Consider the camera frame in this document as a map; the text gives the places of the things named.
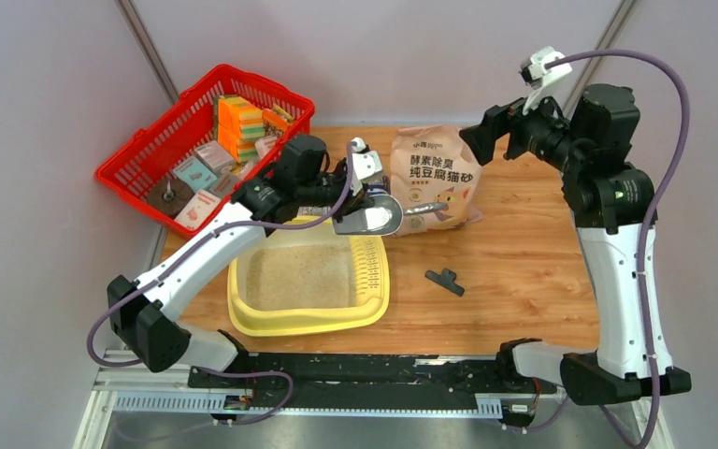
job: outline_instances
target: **white wall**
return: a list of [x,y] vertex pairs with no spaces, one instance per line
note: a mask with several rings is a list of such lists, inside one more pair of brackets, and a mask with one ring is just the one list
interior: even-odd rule
[[[545,45],[592,49],[617,0],[134,0],[182,90],[219,63],[315,102],[317,123],[476,122]],[[575,65],[577,70],[582,65]],[[559,95],[567,95],[567,88]]]
[[0,448],[72,444],[86,332],[157,229],[93,173],[165,108],[113,2],[0,1]]
[[[718,447],[718,3],[641,2],[615,46],[658,55],[689,89],[689,141],[659,209],[655,269],[668,348],[694,385],[665,400],[665,415],[676,447]],[[643,63],[607,59],[593,82],[634,88],[632,161],[659,180],[678,133],[670,81]]]

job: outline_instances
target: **brown round object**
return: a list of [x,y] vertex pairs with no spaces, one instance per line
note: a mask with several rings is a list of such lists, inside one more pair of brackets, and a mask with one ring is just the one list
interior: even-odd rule
[[194,197],[194,191],[184,181],[160,180],[147,193],[147,204],[167,217],[175,218]]

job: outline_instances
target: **wooden table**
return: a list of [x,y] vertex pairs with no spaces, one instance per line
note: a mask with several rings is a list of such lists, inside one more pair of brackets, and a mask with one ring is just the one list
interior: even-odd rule
[[[335,157],[361,136],[388,167],[395,127],[314,128]],[[375,324],[298,337],[252,338],[227,310],[227,271],[194,299],[182,321],[223,329],[250,351],[366,354],[493,355],[522,337],[596,347],[598,316],[557,172],[534,156],[502,159],[483,169],[474,204],[485,217],[460,230],[385,238],[392,292]],[[169,235],[164,258],[183,243]],[[466,288],[457,297],[424,274],[450,268]]]

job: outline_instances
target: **brown paper bag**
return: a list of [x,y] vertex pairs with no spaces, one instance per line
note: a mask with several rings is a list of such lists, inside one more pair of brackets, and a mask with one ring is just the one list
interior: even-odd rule
[[398,236],[451,229],[482,218],[471,205],[481,166],[458,136],[459,129],[443,124],[398,130],[392,143],[392,196],[403,209],[432,202],[448,205],[446,210],[405,217]]

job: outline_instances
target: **yellow plastic tray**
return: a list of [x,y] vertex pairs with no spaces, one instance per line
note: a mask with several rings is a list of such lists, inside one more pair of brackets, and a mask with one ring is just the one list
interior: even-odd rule
[[[316,217],[296,217],[291,223],[311,222]],[[251,257],[263,248],[327,244],[349,239],[356,278],[355,306],[340,309],[291,309],[258,311],[249,307],[246,295],[247,271]],[[336,236],[331,220],[299,231],[276,231],[230,264],[227,302],[230,320],[237,330],[252,337],[276,337],[332,332],[375,323],[389,306],[389,265],[380,237]]]

